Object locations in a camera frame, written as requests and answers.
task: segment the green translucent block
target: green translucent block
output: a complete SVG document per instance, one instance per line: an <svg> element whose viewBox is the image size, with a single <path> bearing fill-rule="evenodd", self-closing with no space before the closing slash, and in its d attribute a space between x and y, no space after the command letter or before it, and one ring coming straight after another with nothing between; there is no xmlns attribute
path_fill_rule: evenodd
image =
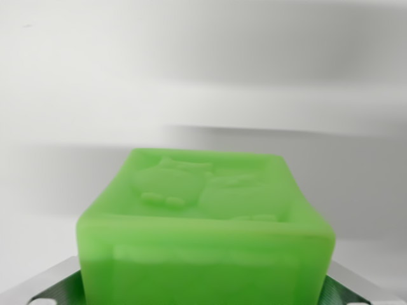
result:
<svg viewBox="0 0 407 305"><path fill-rule="evenodd" d="M88 305L316 305L335 235L280 156L135 149L77 226Z"/></svg>

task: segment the soap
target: soap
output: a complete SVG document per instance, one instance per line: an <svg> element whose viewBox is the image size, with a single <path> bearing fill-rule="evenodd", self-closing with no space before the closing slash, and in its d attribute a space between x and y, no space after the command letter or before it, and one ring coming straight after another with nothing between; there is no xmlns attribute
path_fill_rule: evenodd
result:
<svg viewBox="0 0 407 305"><path fill-rule="evenodd" d="M134 149L77 240L88 305L316 305L335 234L280 156Z"/></svg>

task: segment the soap top surface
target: soap top surface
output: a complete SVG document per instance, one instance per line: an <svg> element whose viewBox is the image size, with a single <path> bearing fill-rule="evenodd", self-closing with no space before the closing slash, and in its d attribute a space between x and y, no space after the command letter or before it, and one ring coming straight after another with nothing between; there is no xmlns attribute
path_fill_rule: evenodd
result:
<svg viewBox="0 0 407 305"><path fill-rule="evenodd" d="M89 211L98 212L254 222L317 214L280 156L180 149L134 149Z"/></svg>

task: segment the green soap bar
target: green soap bar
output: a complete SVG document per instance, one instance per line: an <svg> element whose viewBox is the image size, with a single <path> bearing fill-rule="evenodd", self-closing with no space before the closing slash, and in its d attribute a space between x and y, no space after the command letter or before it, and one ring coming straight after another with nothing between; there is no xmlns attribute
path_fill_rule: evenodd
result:
<svg viewBox="0 0 407 305"><path fill-rule="evenodd" d="M88 305L316 305L335 234L271 154L134 149L77 225Z"/></svg>

